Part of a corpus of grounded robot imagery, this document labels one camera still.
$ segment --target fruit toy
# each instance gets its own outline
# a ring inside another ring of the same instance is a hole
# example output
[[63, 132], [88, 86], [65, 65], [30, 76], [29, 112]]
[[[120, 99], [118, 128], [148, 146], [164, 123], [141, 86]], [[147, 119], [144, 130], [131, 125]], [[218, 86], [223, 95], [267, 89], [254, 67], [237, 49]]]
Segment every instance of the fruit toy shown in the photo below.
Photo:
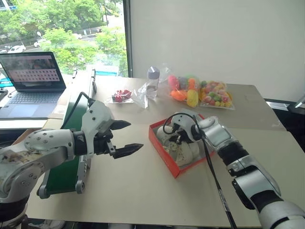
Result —
[[130, 99], [132, 95], [131, 91], [128, 90], [118, 90], [112, 96], [113, 102], [122, 103], [123, 101]]
[[217, 107], [232, 107], [232, 101], [226, 92], [225, 84], [215, 81], [202, 81], [200, 89], [200, 100], [204, 104]]
[[174, 75], [168, 76], [168, 85], [170, 86], [171, 90], [179, 90], [179, 80]]
[[172, 91], [171, 96], [178, 101], [184, 101], [187, 96], [187, 92], [185, 90]]
[[198, 84], [194, 78], [188, 80], [188, 90], [198, 90]]
[[179, 77], [179, 84], [181, 90], [187, 90], [187, 78], [185, 77]]
[[186, 103], [191, 106], [191, 107], [196, 107], [198, 105], [198, 92], [195, 90], [188, 90], [187, 91], [187, 98], [186, 98]]

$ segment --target tree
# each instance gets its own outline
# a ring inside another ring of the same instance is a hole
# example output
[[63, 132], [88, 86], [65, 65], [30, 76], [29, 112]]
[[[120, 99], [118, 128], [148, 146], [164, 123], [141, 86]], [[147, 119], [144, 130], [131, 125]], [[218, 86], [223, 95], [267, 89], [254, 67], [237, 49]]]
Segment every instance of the tree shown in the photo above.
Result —
[[74, 0], [48, 0], [45, 5], [50, 18], [49, 29], [64, 28], [67, 31], [81, 28], [80, 20], [75, 15]]
[[50, 22], [43, 3], [24, 0], [12, 11], [2, 11], [4, 17], [0, 23], [1, 30], [10, 34], [11, 39], [21, 40], [33, 37], [36, 31], [44, 31]]
[[119, 28], [103, 27], [95, 42], [99, 49], [111, 59], [119, 62], [120, 75], [128, 76], [125, 33], [119, 32]]
[[105, 54], [126, 53], [125, 33], [119, 32], [119, 28], [103, 27], [102, 33], [96, 36], [95, 41]]
[[41, 48], [54, 52], [62, 73], [72, 74], [76, 68], [85, 69], [97, 54], [96, 45], [77, 40], [72, 31], [65, 32], [63, 28], [48, 30], [43, 37], [51, 43], [43, 42]]
[[94, 0], [76, 0], [75, 15], [81, 22], [82, 28], [91, 28], [93, 23], [101, 21], [101, 11]]

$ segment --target car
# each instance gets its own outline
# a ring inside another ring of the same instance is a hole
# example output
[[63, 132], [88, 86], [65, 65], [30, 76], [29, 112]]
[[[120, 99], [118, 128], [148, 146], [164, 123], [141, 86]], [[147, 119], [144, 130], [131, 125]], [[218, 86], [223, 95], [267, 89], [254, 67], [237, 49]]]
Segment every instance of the car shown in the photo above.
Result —
[[82, 35], [79, 33], [72, 33], [72, 35], [78, 40], [80, 40], [82, 38]]
[[8, 51], [8, 53], [20, 53], [23, 52], [23, 50], [26, 50], [24, 45], [15, 45]]
[[34, 43], [35, 48], [39, 48], [41, 46], [41, 43], [46, 42], [48, 44], [51, 44], [51, 41], [48, 41], [46, 39], [39, 39]]

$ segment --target window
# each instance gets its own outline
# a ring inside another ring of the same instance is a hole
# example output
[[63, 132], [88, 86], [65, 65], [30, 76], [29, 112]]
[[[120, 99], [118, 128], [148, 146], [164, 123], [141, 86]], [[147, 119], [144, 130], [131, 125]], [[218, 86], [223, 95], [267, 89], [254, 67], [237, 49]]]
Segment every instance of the window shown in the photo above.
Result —
[[0, 50], [52, 51], [66, 74], [95, 68], [97, 75], [131, 77], [125, 38], [127, 2], [0, 0]]

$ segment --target bottle cap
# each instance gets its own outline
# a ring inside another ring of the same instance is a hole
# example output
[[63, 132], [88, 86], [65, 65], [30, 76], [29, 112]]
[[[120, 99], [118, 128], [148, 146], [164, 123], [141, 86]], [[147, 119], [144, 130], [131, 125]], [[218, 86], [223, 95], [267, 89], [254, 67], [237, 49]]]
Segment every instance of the bottle cap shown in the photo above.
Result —
[[156, 80], [160, 76], [160, 71], [156, 67], [151, 66], [147, 71], [147, 78], [150, 80]]

